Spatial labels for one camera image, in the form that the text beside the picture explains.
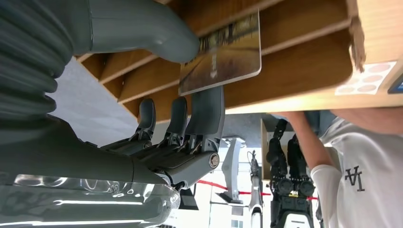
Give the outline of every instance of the shirt logo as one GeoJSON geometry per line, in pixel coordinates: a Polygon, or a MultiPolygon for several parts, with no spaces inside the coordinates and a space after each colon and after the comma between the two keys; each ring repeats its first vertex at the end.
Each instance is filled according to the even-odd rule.
{"type": "Polygon", "coordinates": [[[357,191],[365,191],[365,189],[363,189],[363,185],[361,183],[361,174],[363,172],[361,172],[361,171],[359,172],[358,167],[359,166],[354,167],[354,173],[351,173],[351,169],[345,170],[348,175],[344,176],[344,178],[345,178],[345,181],[348,178],[350,180],[351,186],[355,186],[355,182],[357,181],[357,177],[358,177],[358,190],[357,191]]]}

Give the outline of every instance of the screw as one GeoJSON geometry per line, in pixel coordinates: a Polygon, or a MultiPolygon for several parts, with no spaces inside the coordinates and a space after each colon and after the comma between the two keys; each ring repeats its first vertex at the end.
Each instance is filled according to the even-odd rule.
{"type": "Polygon", "coordinates": [[[218,166],[219,163],[220,163],[220,158],[218,157],[218,155],[217,154],[212,154],[210,156],[210,161],[209,161],[210,167],[215,169],[218,166]]]}

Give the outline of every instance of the floor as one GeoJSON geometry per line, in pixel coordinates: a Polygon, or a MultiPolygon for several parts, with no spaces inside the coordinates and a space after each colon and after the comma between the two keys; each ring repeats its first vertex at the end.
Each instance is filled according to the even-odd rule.
{"type": "MultiPolygon", "coordinates": [[[[57,79],[58,90],[49,94],[57,109],[51,114],[68,121],[83,141],[98,146],[128,138],[137,121],[74,59],[57,79]]],[[[248,147],[260,147],[260,119],[274,129],[276,120],[267,114],[232,114],[225,117],[223,137],[240,136],[248,147]]],[[[154,142],[162,139],[166,124],[157,125],[154,142]]]]}

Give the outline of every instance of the window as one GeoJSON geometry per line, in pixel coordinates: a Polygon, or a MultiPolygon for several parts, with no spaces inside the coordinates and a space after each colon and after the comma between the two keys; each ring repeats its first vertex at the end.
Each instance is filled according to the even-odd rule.
{"type": "Polygon", "coordinates": [[[243,221],[231,220],[231,228],[243,228],[243,221]]]}

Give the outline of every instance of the white t-shirt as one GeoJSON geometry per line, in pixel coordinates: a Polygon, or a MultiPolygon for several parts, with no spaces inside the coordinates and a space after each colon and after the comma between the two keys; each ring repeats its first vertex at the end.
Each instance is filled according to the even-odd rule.
{"type": "Polygon", "coordinates": [[[325,227],[403,228],[403,136],[336,118],[321,140],[338,151],[341,167],[311,171],[325,227]]]}

